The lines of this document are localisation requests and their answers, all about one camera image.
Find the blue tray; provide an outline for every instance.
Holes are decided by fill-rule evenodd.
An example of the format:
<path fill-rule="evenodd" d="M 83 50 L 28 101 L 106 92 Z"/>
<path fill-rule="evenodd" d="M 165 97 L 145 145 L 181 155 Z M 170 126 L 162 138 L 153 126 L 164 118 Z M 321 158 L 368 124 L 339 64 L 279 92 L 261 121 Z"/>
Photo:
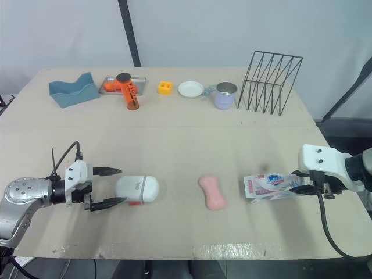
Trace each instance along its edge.
<path fill-rule="evenodd" d="M 49 83 L 49 94 L 61 108 L 99 97 L 91 73 L 82 74 L 74 83 L 53 81 Z"/>

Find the white backdrop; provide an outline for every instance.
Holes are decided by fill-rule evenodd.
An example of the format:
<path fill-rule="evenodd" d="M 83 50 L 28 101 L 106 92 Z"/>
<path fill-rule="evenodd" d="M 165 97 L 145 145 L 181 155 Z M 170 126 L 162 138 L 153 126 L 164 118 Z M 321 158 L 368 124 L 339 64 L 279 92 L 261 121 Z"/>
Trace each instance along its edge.
<path fill-rule="evenodd" d="M 254 50 L 303 56 L 295 89 L 315 119 L 348 90 L 372 56 L 370 0 L 128 0 L 128 5 L 143 66 L 246 66 Z M 338 117 L 372 117 L 372 82 L 355 94 Z"/>
<path fill-rule="evenodd" d="M 133 66 L 117 0 L 0 1 L 0 94 L 74 66 Z"/>

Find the metal tray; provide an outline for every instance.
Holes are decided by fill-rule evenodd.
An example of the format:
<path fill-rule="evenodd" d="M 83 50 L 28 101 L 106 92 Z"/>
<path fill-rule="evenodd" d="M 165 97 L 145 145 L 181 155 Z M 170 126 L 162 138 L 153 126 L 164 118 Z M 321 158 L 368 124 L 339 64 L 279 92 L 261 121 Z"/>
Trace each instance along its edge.
<path fill-rule="evenodd" d="M 114 91 L 109 92 L 103 88 L 103 84 L 105 82 L 109 81 L 112 83 L 114 79 L 115 79 L 114 77 L 105 77 L 105 80 L 103 81 L 103 83 L 101 84 L 101 87 L 99 88 L 99 93 L 104 94 L 104 95 L 120 95 L 121 96 L 120 90 L 115 89 Z M 145 91 L 146 82 L 147 82 L 146 78 L 145 77 L 132 77 L 132 82 L 138 88 L 137 95 L 138 96 L 143 95 Z"/>

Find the black cable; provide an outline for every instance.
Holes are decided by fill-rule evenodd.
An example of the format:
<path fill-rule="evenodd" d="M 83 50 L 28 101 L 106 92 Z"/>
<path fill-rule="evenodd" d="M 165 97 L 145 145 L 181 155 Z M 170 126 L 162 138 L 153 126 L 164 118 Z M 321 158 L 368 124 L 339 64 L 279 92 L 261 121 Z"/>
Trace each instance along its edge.
<path fill-rule="evenodd" d="M 357 260 L 357 261 L 361 261 L 361 262 L 366 262 L 368 260 L 371 260 L 372 259 L 372 254 L 369 254 L 369 255 L 366 255 L 366 256 L 354 257 L 354 256 L 350 256 L 350 255 L 346 254 L 344 251 L 339 249 L 339 247 L 333 241 L 333 239 L 331 237 L 331 234 L 330 234 L 330 231 L 328 230 L 326 208 L 324 207 L 323 197 L 321 196 L 321 193 L 319 191 L 317 191 L 317 196 L 318 196 L 318 201 L 319 201 L 319 206 L 320 206 L 321 224 L 323 225 L 324 233 L 325 233 L 328 241 L 330 242 L 331 246 L 333 247 L 333 249 L 335 249 L 336 252 L 339 253 L 341 256 L 343 256 L 347 259 L 350 259 L 350 260 Z"/>
<path fill-rule="evenodd" d="M 62 163 L 62 161 L 64 160 L 64 158 L 66 157 L 66 155 L 71 151 L 71 149 L 73 149 L 73 147 L 76 145 L 76 156 L 75 156 L 75 160 L 81 160 L 83 157 L 81 156 L 81 152 L 80 152 L 80 144 L 78 141 L 74 141 L 70 147 L 64 152 L 64 154 L 62 155 L 62 157 L 58 160 L 56 166 L 53 168 L 53 171 L 51 173 L 50 176 L 53 175 L 53 173 L 55 173 L 59 167 L 59 165 Z"/>
<path fill-rule="evenodd" d="M 94 279 L 97 279 L 97 263 L 95 259 L 93 259 L 93 262 L 94 262 Z"/>
<path fill-rule="evenodd" d="M 14 260 L 13 257 L 10 257 L 9 261 L 24 275 L 26 276 L 27 278 L 29 279 L 38 279 L 37 277 L 31 275 L 30 273 L 28 273 L 27 271 L 25 271 L 25 269 L 23 269 L 22 266 L 20 266 L 18 264 L 18 262 L 16 260 Z"/>

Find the white plate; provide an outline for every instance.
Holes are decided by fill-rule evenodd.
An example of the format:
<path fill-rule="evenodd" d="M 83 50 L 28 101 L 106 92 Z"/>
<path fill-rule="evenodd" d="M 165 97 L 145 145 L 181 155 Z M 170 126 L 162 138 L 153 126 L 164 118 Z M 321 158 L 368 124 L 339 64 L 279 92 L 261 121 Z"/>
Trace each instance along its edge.
<path fill-rule="evenodd" d="M 202 95 L 204 86 L 196 81 L 185 81 L 178 86 L 179 93 L 187 98 L 195 98 Z"/>

